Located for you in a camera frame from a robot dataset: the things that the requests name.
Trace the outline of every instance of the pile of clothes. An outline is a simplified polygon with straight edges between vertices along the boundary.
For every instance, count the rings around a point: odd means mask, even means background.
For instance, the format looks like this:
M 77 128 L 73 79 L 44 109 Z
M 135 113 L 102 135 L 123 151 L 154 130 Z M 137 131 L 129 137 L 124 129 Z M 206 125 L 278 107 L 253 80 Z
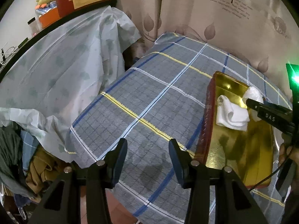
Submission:
M 39 203 L 67 165 L 16 122 L 0 127 L 0 182 L 14 193 L 19 208 L 31 201 Z

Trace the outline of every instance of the golden tray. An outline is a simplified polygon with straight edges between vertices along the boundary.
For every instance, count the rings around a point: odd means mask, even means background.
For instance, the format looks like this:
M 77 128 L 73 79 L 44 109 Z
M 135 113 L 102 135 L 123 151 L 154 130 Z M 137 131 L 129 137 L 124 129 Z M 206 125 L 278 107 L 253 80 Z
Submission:
M 194 159 L 207 167 L 222 169 L 230 166 L 250 188 L 272 173 L 272 127 L 263 120 L 252 118 L 247 131 L 232 130 L 216 125 L 217 98 L 225 95 L 242 108 L 242 97 L 248 86 L 219 71 L 215 72 L 207 89 L 204 121 Z M 258 188 L 270 184 L 271 178 Z

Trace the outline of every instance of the tile floor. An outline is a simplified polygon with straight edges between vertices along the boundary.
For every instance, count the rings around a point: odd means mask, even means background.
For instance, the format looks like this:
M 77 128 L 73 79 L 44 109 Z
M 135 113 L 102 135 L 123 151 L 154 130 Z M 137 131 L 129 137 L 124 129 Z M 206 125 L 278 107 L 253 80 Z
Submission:
M 135 224 L 138 220 L 114 198 L 113 194 L 106 191 L 108 208 L 110 212 L 111 221 L 113 224 Z M 81 201 L 80 201 L 81 224 L 87 223 L 86 214 L 86 187 L 81 187 Z

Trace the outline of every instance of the hand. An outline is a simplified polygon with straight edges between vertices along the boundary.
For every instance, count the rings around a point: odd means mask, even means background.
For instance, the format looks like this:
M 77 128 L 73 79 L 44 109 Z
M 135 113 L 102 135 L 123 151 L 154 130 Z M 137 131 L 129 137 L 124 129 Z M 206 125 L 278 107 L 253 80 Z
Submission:
M 287 155 L 289 155 L 289 153 L 292 150 L 292 146 L 289 146 L 286 149 L 286 144 L 283 143 L 280 145 L 279 148 L 279 157 L 278 157 L 278 166 L 280 166 L 285 158 L 287 157 Z M 299 148 L 294 148 L 291 155 L 290 155 L 290 159 L 292 159 L 296 164 L 297 164 L 297 170 L 296 170 L 296 175 L 295 178 L 293 180 L 293 182 L 291 183 L 291 188 L 292 191 L 294 192 L 294 194 L 298 194 L 299 195 Z

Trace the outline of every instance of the yellow stripe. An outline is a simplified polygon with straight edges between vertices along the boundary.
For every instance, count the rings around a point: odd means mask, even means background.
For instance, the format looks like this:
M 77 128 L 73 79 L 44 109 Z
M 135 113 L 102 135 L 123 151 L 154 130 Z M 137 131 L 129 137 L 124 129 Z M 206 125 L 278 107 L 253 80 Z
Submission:
M 103 96 L 105 96 L 106 98 L 108 98 L 111 102 L 113 102 L 116 106 L 118 106 L 119 108 L 121 108 L 123 111 L 125 111 L 127 114 L 129 114 L 130 116 L 132 116 L 135 119 L 138 119 L 138 115 L 135 114 L 133 111 L 131 111 L 130 109 L 128 109 L 126 106 L 124 106 L 122 103 L 120 103 L 119 101 L 117 101 L 115 98 L 113 98 L 111 95 L 109 95 L 106 92 L 101 92 L 101 94 Z M 143 125 L 145 125 L 146 127 L 148 127 L 150 130 L 152 130 L 153 132 L 155 132 L 157 135 L 163 137 L 165 140 L 170 141 L 170 139 L 172 139 L 172 137 L 170 137 L 169 135 L 167 135 L 166 133 L 162 132 L 161 130 L 159 130 L 156 126 L 154 126 L 153 124 L 149 123 L 148 121 L 146 121 L 145 119 L 141 118 L 138 119 L 138 121 L 140 123 L 142 123 Z M 178 145 L 181 149 L 186 150 L 191 157 L 194 157 L 194 153 L 190 150 L 187 150 L 186 147 L 184 147 L 181 143 L 178 142 Z
M 188 37 L 185 37 L 185 38 L 203 44 L 203 43 L 200 42 L 200 41 L 197 41 L 197 40 L 194 40 L 194 39 L 191 39 L 191 38 L 188 38 Z M 223 52 L 223 51 L 221 51 L 221 50 L 218 50 L 218 49 L 216 49 L 215 47 L 213 47 L 213 46 L 211 46 L 211 45 L 209 45 L 209 44 L 208 44 L 208 46 L 209 46 L 210 48 L 216 50 L 216 51 L 219 51 L 220 53 L 223 53 L 223 54 L 227 55 L 227 53 L 225 53 L 225 52 Z M 231 58 L 231 59 L 233 59 L 233 60 L 235 60 L 236 62 L 240 63 L 241 65 L 247 67 L 246 64 L 242 63 L 241 61 L 237 60 L 236 58 L 234 58 L 234 57 L 232 57 L 232 56 L 230 56 L 230 55 L 228 55 L 228 57 Z M 279 93 L 279 91 L 276 90 L 275 87 L 273 87 L 269 82 L 267 82 L 263 77 L 261 77 L 261 76 L 260 76 L 256 71 L 254 71 L 252 68 L 249 68 L 249 70 L 251 70 L 254 74 L 256 74 L 259 78 L 261 78 L 264 82 L 266 82 L 271 88 L 273 88 L 273 90 L 274 90 L 274 91 L 275 91 L 275 92 L 282 98 L 282 100 L 288 105 L 289 109 L 292 109 L 291 106 L 288 104 L 288 102 L 287 102 L 287 101 L 284 99 L 284 97 Z
M 280 202 L 279 200 L 276 200 L 276 199 L 274 199 L 274 198 L 271 198 L 271 197 L 269 197 L 268 195 L 266 195 L 266 194 L 264 194 L 264 193 L 262 193 L 262 192 L 260 192 L 260 191 L 258 191 L 258 190 L 256 190 L 256 189 L 254 189 L 253 192 L 254 192 L 255 194 L 257 194 L 257 195 L 259 195 L 259 196 L 261 196 L 261 197 L 267 199 L 267 200 L 270 200 L 270 201 L 272 201 L 272 202 L 274 202 L 274 203 L 277 203 L 277 204 L 279 204 L 279 205 L 281 205 L 281 206 L 284 207 L 284 204 L 283 204 L 282 202 Z
M 164 56 L 166 56 L 167 58 L 169 58 L 169 59 L 171 59 L 171 60 L 174 60 L 174 61 L 177 62 L 177 63 L 180 63 L 180 64 L 182 64 L 182 65 L 184 65 L 184 66 L 187 66 L 186 63 L 181 62 L 180 60 L 177 60 L 177 59 L 171 57 L 170 55 L 167 55 L 167 54 L 162 53 L 162 52 L 154 51 L 154 52 L 151 52 L 150 54 L 160 54 L 160 55 L 164 55 Z M 202 74 L 202 75 L 205 75 L 205 76 L 208 77 L 208 78 L 212 78 L 212 76 L 210 76 L 209 74 L 204 73 L 204 72 L 198 70 L 197 68 L 195 68 L 195 67 L 193 67 L 193 66 L 189 66 L 189 68 L 191 68 L 191 69 L 193 69 L 193 70 L 199 72 L 199 73 Z

